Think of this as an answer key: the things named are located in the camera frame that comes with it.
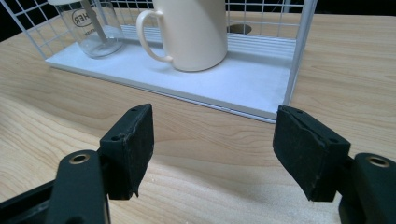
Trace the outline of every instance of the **white wire rack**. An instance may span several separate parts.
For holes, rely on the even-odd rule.
[[[86,62],[83,65],[69,63],[67,58],[70,58],[70,55],[65,53],[78,49],[74,44],[75,39],[64,26],[55,7],[49,5],[47,0],[0,1],[51,66],[270,122],[274,122],[276,118],[278,105],[290,103],[317,2],[317,0],[225,0],[229,54],[223,65],[220,65],[224,69],[209,69],[197,75],[206,78],[207,82],[210,82],[206,83],[206,86],[210,88],[221,86],[218,92],[207,94],[206,90],[192,91],[196,89],[193,86],[190,87],[191,90],[182,90],[176,85],[181,81],[184,82],[183,86],[186,86],[186,83],[194,85],[193,83],[204,82],[203,80],[193,78],[172,81],[172,78],[169,78],[169,83],[163,84],[139,76],[139,73],[152,74],[151,68],[134,68],[136,72],[134,75],[121,69],[117,71],[121,74],[118,75],[112,74],[113,68],[95,70],[95,61],[89,58],[84,58]],[[151,0],[114,0],[112,3],[127,39],[127,48],[130,47],[129,45],[138,45],[135,22],[141,11],[153,8]],[[148,40],[161,43],[157,22],[153,19],[148,26],[151,26],[146,29]],[[124,63],[129,64],[125,61],[126,58],[138,62],[146,56],[143,51],[134,55],[137,58],[131,59],[131,53],[126,49],[117,56],[118,58],[111,56],[109,64],[114,66],[115,63],[119,63],[117,67],[122,67]],[[157,62],[148,60],[152,62],[152,67],[157,66],[155,64]],[[255,67],[256,71],[249,70],[249,67]],[[169,71],[168,75],[174,75],[176,72],[166,71]],[[260,83],[260,80],[262,86],[257,87],[255,91],[252,90],[254,89],[252,86],[256,86],[253,83]],[[242,97],[236,101],[230,99],[238,98],[233,94],[235,89],[248,95],[248,98]],[[228,96],[220,94],[221,91],[228,93]]]

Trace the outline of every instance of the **wire grid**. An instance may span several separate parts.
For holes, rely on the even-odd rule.
[[[47,0],[0,1],[44,59],[75,42],[55,7]],[[139,13],[153,8],[151,0],[111,2],[121,25],[135,26]],[[240,34],[296,39],[304,0],[225,0],[225,5],[230,32],[237,25]],[[147,25],[158,26],[155,19]]]

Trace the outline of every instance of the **jar label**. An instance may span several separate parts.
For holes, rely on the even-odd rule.
[[[74,11],[72,14],[72,19],[73,23],[77,27],[85,27],[92,24],[91,19],[85,9],[77,9]]]

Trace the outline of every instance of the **wooden table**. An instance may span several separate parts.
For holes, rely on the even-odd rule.
[[[0,43],[0,201],[55,177],[130,107],[151,103],[155,152],[113,223],[337,223],[277,160],[274,125],[48,67],[24,35]],[[315,15],[291,105],[396,161],[396,18]]]

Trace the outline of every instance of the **black background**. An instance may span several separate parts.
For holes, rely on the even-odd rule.
[[[46,0],[37,0],[40,4]],[[262,0],[247,0],[251,3],[262,3]],[[279,0],[265,0],[265,3],[277,3]],[[14,0],[7,0],[11,8],[20,8]],[[303,2],[302,0],[294,0],[292,3]],[[20,0],[21,4],[25,8],[29,8],[29,4],[33,4],[32,0]],[[43,7],[47,18],[43,18],[42,13],[38,10],[36,12],[30,12],[29,16],[32,18],[35,24],[39,24],[42,21],[47,20],[55,15],[57,12],[53,6],[46,5]],[[243,7],[232,7],[231,10],[243,10]],[[261,11],[261,8],[250,7],[248,10]],[[278,11],[278,8],[267,8],[266,11]],[[347,14],[347,15],[389,15],[396,16],[396,0],[318,0],[316,13],[325,14]],[[31,26],[31,23],[26,18],[20,18],[21,22],[25,27]],[[0,41],[10,38],[21,32],[18,25],[12,20],[11,16],[4,9],[3,5],[0,4],[0,26],[1,35]]]

